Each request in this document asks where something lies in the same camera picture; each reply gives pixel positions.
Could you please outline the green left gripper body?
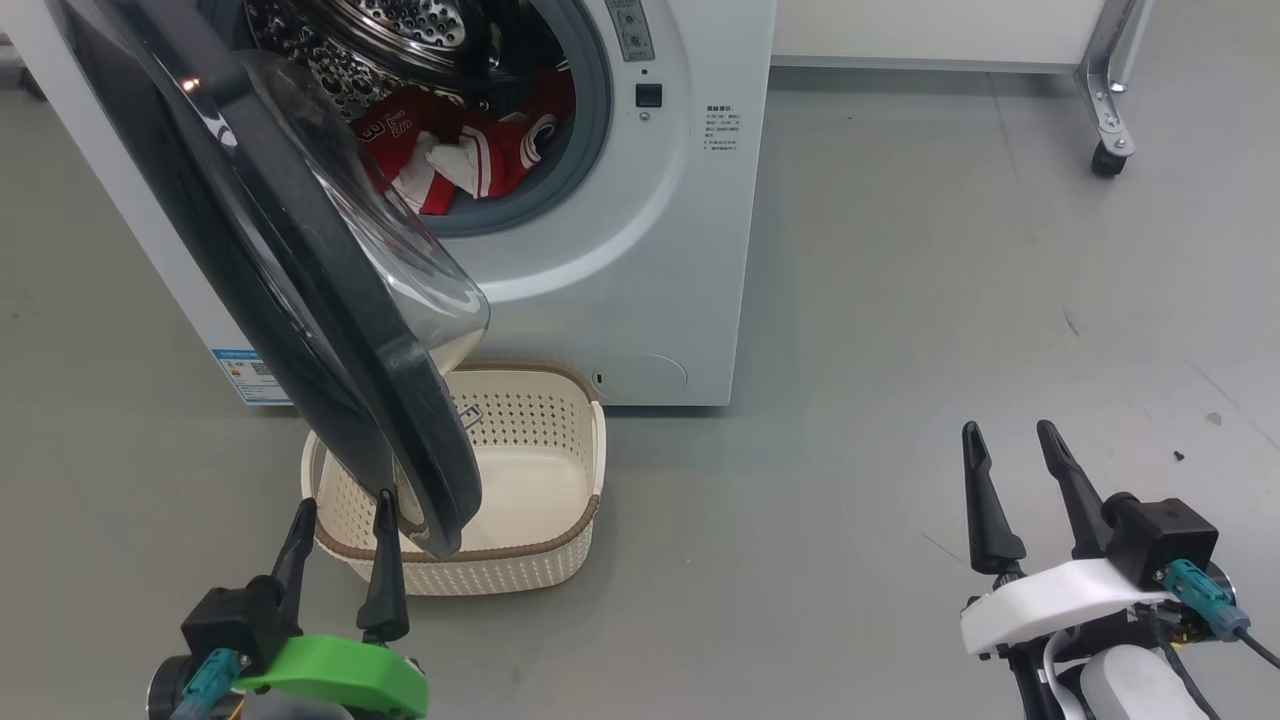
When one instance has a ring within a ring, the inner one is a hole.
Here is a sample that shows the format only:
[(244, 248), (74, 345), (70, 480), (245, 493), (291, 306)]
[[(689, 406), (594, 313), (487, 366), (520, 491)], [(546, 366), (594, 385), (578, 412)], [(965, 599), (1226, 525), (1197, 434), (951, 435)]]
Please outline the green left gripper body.
[(389, 719), (428, 715), (425, 675), (396, 651), (334, 635), (300, 635), (285, 641), (266, 671), (238, 678), (233, 688), (266, 688)]

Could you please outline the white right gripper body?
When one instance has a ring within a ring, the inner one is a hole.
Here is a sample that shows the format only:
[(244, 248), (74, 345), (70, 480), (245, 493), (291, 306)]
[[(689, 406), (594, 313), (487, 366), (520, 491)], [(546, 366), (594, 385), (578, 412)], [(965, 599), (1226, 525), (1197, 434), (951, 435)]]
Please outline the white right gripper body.
[(993, 589), (961, 611), (961, 638), (970, 656), (996, 653), (1066, 632), (1055, 657), (1088, 657), (1116, 646), (1149, 648), (1149, 630), (1130, 615), (1171, 602), (1164, 589), (1143, 591), (1105, 559), (1073, 560), (1027, 575), (1016, 559), (979, 556), (972, 570), (995, 577)]

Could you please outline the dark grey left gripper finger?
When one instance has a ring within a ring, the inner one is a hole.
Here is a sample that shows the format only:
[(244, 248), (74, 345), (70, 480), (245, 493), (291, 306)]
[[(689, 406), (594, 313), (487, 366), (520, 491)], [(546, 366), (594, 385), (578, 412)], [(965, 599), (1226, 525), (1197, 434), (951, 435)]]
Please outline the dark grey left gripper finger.
[(356, 625), (366, 644), (389, 644), (410, 632), (410, 612), (401, 553), (401, 533), (396, 496), (383, 489), (372, 523), (376, 541), (366, 600), (357, 612)]
[(315, 498), (303, 498), (293, 516), (276, 561), (270, 573), (268, 588), (274, 607), (269, 628), (278, 638), (302, 635), (300, 626), (300, 601), (302, 597), (305, 568), (314, 550), (317, 520)]

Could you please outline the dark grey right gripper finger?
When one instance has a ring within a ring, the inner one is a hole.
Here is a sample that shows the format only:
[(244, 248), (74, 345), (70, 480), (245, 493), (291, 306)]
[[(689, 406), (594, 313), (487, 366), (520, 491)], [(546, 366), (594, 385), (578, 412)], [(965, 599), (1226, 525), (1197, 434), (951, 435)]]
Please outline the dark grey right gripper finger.
[(1112, 529), (1106, 524), (1103, 501), (1075, 460), (1057, 427), (1048, 419), (1036, 424), (1037, 437), (1050, 475), (1059, 483), (1074, 539), (1071, 557), (1103, 559)]
[(963, 427), (961, 441), (970, 568), (987, 577), (1024, 577), (1020, 561), (1027, 550), (998, 500), (989, 450), (977, 421)]

